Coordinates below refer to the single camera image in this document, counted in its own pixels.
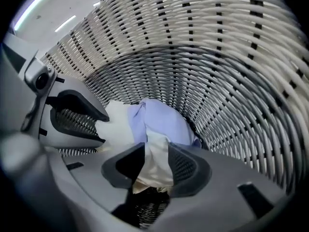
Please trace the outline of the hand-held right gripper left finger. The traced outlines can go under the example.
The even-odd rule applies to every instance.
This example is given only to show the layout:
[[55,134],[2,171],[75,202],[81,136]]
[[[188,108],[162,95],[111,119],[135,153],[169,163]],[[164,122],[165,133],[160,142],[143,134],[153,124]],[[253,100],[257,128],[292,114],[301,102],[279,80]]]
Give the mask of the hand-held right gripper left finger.
[[144,144],[65,157],[49,147],[56,184],[79,232],[139,232],[131,187],[144,162]]

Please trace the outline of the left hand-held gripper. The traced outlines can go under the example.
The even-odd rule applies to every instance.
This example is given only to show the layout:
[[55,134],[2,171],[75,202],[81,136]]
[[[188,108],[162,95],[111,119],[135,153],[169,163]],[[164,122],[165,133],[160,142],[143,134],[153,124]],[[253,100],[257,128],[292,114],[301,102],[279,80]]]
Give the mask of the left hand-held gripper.
[[0,131],[22,131],[39,137],[54,148],[97,148],[104,142],[98,136],[66,129],[56,121],[56,113],[69,109],[103,122],[109,116],[86,85],[73,77],[57,76],[47,95],[38,130],[40,75],[37,50],[14,34],[6,33],[0,44]]

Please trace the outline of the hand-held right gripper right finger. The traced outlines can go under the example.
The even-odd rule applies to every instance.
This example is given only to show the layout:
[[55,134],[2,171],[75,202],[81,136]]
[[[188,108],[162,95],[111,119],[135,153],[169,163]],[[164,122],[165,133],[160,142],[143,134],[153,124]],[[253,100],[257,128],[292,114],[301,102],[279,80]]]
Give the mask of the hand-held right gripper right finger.
[[174,185],[156,232],[229,232],[286,199],[277,184],[232,157],[170,144],[168,162]]

